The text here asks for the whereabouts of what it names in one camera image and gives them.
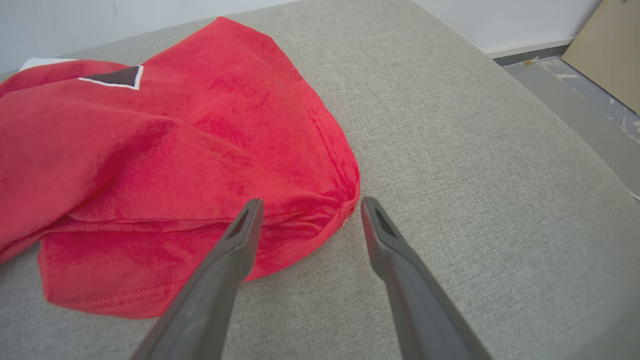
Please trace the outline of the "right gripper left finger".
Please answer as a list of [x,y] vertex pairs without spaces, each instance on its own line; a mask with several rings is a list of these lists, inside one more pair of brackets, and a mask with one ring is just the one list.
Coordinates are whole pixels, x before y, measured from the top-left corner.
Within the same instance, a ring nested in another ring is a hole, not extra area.
[[249,200],[132,355],[134,360],[219,360],[242,281],[254,267],[264,203]]

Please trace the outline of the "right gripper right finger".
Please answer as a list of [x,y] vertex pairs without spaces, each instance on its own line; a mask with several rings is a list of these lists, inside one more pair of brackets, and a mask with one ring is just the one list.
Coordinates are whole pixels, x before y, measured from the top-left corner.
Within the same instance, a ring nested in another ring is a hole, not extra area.
[[374,197],[361,200],[371,267],[384,282],[405,360],[489,360],[490,354]]

